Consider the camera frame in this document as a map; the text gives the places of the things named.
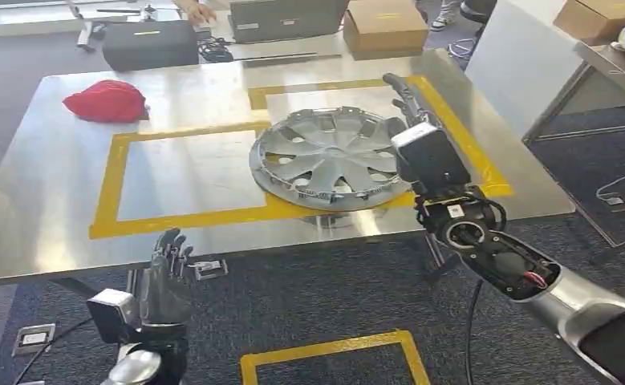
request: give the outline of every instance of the red wire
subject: red wire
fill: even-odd
[[[538,286],[539,289],[545,289],[548,287],[544,278],[542,278],[541,275],[536,274],[534,271],[526,271],[522,274],[522,277]]]

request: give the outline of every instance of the yellow tape square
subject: yellow tape square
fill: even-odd
[[[280,351],[268,351],[241,357],[241,378],[244,385],[258,385],[257,366],[268,363],[284,363],[296,359],[308,359],[320,355],[332,355],[345,351],[357,351],[370,347],[381,347],[399,343],[402,346],[404,357],[407,359],[409,370],[412,373],[415,385],[429,385],[428,374],[420,359],[412,334],[406,330],[397,330],[391,333],[375,334],[366,337],[344,339],[342,341],[324,342],[314,345],[292,347]]]
[[[408,82],[416,86],[434,112],[440,117],[452,138],[457,142],[461,151],[468,158],[470,164],[482,176],[480,187],[488,197],[507,196],[513,193],[508,181],[492,164],[487,155],[479,148],[473,136],[464,127],[463,123],[453,113],[451,107],[435,90],[432,84],[423,76],[410,76]],[[385,87],[381,79],[367,79],[347,82],[330,82],[299,84],[294,86],[276,86],[251,88],[248,91],[251,109],[267,110],[267,96],[295,92],[347,90],[365,87]],[[95,219],[90,226],[90,238],[121,237],[125,235],[154,233],[173,227],[195,228],[218,225],[228,225],[251,221],[271,221],[294,219],[328,214],[330,212],[309,209],[286,202],[269,192],[265,194],[265,206],[246,209],[233,209],[210,213],[187,213],[166,217],[143,218],[133,220],[118,220],[118,212],[123,188],[124,173],[128,159],[130,143],[145,140],[177,138],[223,132],[239,132],[253,130],[256,133],[267,129],[271,122],[255,122],[235,124],[194,130],[180,130],[179,132],[160,132],[141,134],[137,132],[117,134],[112,137],[112,146],[109,150],[107,167],[104,171],[102,188],[99,193],[99,203],[95,211]],[[396,199],[386,202],[376,209],[412,206],[414,195],[405,193]]]

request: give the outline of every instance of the red cap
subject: red cap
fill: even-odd
[[[102,80],[62,103],[80,119],[93,122],[132,123],[148,118],[142,93],[118,80]]]

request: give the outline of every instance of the black case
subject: black case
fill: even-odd
[[[114,71],[199,63],[197,36],[185,20],[112,24],[107,27],[102,55]]]

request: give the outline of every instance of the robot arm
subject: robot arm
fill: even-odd
[[[384,81],[400,95],[393,104],[409,124],[394,118],[389,128],[398,172],[416,193],[416,219],[555,333],[598,380],[625,385],[625,298],[504,233],[505,210],[471,184],[439,121],[421,107],[418,91],[396,75]]]

